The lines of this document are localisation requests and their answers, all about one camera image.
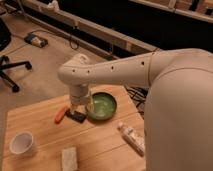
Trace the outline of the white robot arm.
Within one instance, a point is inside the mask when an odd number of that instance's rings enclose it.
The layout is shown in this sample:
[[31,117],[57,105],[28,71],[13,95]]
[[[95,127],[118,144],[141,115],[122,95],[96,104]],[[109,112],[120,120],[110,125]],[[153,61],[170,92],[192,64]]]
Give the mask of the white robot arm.
[[77,54],[58,76],[73,105],[89,101],[90,84],[146,88],[146,171],[213,171],[212,52],[163,50],[97,64]]

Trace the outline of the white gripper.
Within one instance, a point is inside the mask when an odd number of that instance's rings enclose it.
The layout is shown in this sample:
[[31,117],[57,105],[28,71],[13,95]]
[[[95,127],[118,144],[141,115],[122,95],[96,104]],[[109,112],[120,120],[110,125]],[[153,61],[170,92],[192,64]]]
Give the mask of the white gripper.
[[70,102],[70,115],[73,115],[77,109],[77,105],[86,105],[90,112],[94,112],[94,102],[90,99],[91,92],[87,84],[70,85],[69,86]]

